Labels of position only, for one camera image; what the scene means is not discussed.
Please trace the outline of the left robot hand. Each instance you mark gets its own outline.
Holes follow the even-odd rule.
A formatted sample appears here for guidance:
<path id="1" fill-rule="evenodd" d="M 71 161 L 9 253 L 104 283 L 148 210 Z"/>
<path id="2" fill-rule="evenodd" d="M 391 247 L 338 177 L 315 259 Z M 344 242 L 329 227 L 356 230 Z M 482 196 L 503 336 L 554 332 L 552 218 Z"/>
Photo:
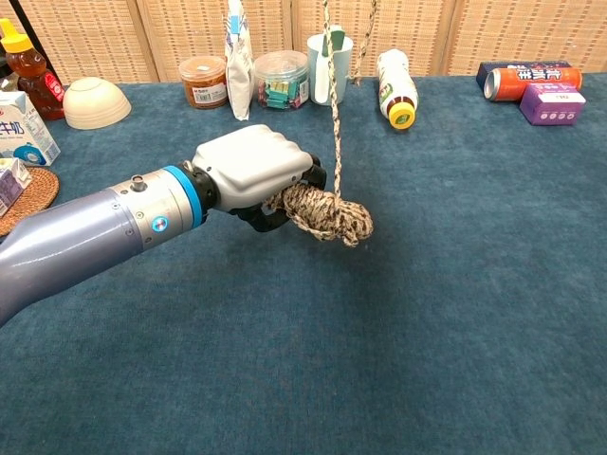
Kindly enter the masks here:
<path id="1" fill-rule="evenodd" d="M 326 171 L 316 156 L 264 124 L 199 145 L 192 164 L 216 187 L 213 207 L 238 216 L 259 232 L 288 221 L 283 209 L 264 213 L 266 200 L 301 181 L 319 190 L 326 184 Z"/>

